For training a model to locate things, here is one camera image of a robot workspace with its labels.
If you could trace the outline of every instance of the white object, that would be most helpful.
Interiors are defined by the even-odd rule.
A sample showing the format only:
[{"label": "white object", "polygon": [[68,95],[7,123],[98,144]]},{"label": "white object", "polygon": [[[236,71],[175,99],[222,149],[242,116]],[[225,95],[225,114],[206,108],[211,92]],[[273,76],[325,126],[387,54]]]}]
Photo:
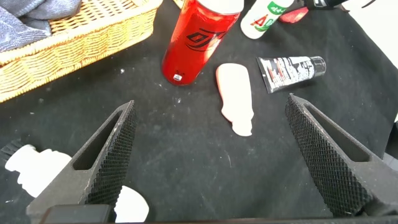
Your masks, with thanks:
[{"label": "white object", "polygon": [[65,153],[46,149],[37,152],[30,144],[16,151],[6,163],[6,169],[19,172],[18,184],[33,197],[42,191],[68,164],[71,157]]},{"label": "white object", "polygon": [[[33,197],[42,191],[69,163],[71,157],[65,153],[46,149],[37,152],[30,144],[18,149],[6,162],[5,168],[19,172],[18,184]],[[133,189],[122,186],[115,206],[116,223],[144,222],[149,213],[145,199]]]},{"label": "white object", "polygon": [[244,0],[198,0],[207,9],[220,14],[237,14],[243,10]]},{"label": "white object", "polygon": [[232,129],[236,134],[250,136],[254,113],[247,68],[236,63],[224,63],[217,68],[216,76],[223,99],[221,113],[232,122]]},{"label": "white object", "polygon": [[243,17],[241,29],[250,39],[260,38],[294,0],[257,0]]},{"label": "white object", "polygon": [[135,190],[122,186],[114,211],[116,223],[144,222],[149,213],[149,206]]},{"label": "white object", "polygon": [[363,6],[366,6],[370,2],[371,0],[349,0],[341,3],[341,5],[344,7],[345,10],[353,11],[353,10],[362,9]]}]

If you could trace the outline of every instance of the red bottle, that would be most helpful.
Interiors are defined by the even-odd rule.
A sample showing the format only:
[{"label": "red bottle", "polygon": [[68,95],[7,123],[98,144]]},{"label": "red bottle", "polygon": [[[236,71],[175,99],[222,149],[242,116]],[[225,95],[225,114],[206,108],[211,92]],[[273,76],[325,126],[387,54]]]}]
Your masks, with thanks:
[{"label": "red bottle", "polygon": [[162,62],[165,78],[191,84],[236,22],[244,0],[185,0]]}]

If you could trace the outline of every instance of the woven basket rim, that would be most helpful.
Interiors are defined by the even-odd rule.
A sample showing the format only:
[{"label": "woven basket rim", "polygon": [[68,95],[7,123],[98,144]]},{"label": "woven basket rim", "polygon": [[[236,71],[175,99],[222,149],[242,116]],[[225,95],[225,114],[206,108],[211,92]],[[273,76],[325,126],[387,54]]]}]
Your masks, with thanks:
[{"label": "woven basket rim", "polygon": [[90,22],[87,25],[80,26],[74,29],[68,29],[61,31],[56,35],[52,35],[45,39],[36,41],[24,47],[8,50],[0,53],[0,67],[5,66],[19,58],[37,54],[40,51],[52,48],[53,46],[62,44],[64,42],[72,41],[75,37],[86,35],[97,30],[104,29],[112,24],[117,24],[126,19],[138,16],[139,14],[145,13],[152,10],[153,8],[159,7],[163,0],[149,0],[142,6],[138,6],[132,9],[127,9],[123,13],[120,13],[111,17],[104,17],[95,21]]}]

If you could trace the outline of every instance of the black cloth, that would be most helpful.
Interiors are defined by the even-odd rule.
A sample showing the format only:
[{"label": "black cloth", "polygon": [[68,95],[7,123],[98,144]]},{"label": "black cloth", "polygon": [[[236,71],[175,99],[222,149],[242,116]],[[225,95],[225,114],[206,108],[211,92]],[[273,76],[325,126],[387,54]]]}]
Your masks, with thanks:
[{"label": "black cloth", "polygon": [[[73,156],[112,111],[135,100],[140,123],[126,185],[147,200],[148,221],[330,217],[285,118],[288,94],[381,156],[398,111],[397,69],[348,14],[313,11],[296,24],[274,24],[258,40],[244,36],[239,20],[196,82],[173,86],[160,63],[178,14],[164,1],[147,40],[1,104],[0,145],[22,136]],[[325,76],[268,94],[255,58],[305,55],[325,59]],[[248,138],[220,112],[215,71],[226,62],[249,70]],[[0,169],[0,178],[2,221],[26,221],[31,198],[17,174]]]}]

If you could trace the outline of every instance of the gray towel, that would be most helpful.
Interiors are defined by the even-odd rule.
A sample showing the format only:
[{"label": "gray towel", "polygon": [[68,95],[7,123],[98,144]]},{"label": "gray towel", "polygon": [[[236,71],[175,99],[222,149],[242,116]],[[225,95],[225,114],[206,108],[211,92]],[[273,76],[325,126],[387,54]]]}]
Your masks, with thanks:
[{"label": "gray towel", "polygon": [[74,16],[80,4],[81,0],[0,0],[0,52],[46,38],[51,35],[47,20]]},{"label": "gray towel", "polygon": [[81,0],[46,0],[26,16],[34,19],[60,19],[79,12]]},{"label": "gray towel", "polygon": [[0,52],[25,46],[47,36],[45,31],[28,27],[1,7],[0,30]]}]

